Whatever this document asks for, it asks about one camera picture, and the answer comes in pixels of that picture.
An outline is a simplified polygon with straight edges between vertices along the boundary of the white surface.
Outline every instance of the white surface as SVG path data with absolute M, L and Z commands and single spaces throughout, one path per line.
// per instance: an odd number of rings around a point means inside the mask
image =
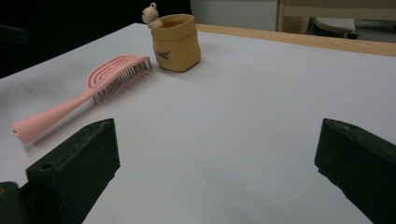
M 196 21 L 202 24 L 276 30 L 277 0 L 190 0 Z
M 159 68 L 134 24 L 0 80 L 0 181 L 83 126 L 116 121 L 121 168 L 85 223 L 370 223 L 314 157 L 321 122 L 339 119 L 396 143 L 396 58 L 199 33 L 202 60 Z M 24 147 L 12 122 L 78 95 L 121 54 L 155 74 L 107 105 L 90 101 Z

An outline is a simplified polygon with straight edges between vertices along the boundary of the wooden table edge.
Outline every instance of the wooden table edge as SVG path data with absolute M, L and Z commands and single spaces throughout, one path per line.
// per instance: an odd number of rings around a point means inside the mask
M 296 35 L 273 31 L 252 30 L 227 26 L 197 24 L 197 31 L 221 35 L 237 35 L 309 47 L 336 49 L 396 57 L 396 44 L 386 42 L 342 39 L 315 35 Z

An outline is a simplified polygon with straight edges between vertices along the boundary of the hairbrush bristle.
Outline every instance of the hairbrush bristle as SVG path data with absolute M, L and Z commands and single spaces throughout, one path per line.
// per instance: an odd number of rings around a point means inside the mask
M 96 104 L 101 104 L 114 96 L 116 96 L 125 87 L 129 86 L 133 82 L 137 81 L 141 77 L 144 77 L 149 71 L 152 70 L 150 60 L 146 60 L 135 66 L 130 67 L 125 72 L 120 74 L 114 79 L 109 85 L 107 85 L 102 91 L 99 91 L 92 98 Z

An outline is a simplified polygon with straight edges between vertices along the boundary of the gray floor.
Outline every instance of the gray floor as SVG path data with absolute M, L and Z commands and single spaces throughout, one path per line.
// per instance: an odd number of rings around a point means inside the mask
M 359 40 L 396 43 L 396 21 L 362 21 L 356 20 L 355 34 Z M 314 20 L 309 22 L 308 35 L 322 35 L 347 38 L 347 35 L 323 31 L 314 25 Z

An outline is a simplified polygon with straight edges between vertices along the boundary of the white wall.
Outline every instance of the white wall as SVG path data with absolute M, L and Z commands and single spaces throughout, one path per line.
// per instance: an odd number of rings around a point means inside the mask
M 197 23 L 276 30 L 277 0 L 190 0 Z

